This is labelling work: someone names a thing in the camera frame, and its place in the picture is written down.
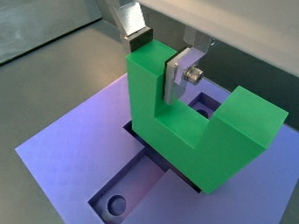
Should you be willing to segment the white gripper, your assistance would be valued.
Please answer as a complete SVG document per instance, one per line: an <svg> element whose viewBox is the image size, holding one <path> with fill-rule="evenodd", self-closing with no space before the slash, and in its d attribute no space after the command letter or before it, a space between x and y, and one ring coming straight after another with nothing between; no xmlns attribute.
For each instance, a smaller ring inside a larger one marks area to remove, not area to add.
<svg viewBox="0 0 299 224"><path fill-rule="evenodd" d="M183 35L188 46L164 65L168 105L183 96L187 83L200 82L198 63L214 38L299 77L299 0L136 1L190 26Z"/></svg>

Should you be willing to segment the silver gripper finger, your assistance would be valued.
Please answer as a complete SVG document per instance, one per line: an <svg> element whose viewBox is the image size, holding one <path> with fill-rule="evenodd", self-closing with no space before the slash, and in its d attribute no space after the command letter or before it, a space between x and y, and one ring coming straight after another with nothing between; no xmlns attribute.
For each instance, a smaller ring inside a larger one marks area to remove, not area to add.
<svg viewBox="0 0 299 224"><path fill-rule="evenodd" d="M131 53L152 41L154 29L146 25L142 6L136 0L106 1L120 31L124 51Z"/></svg>

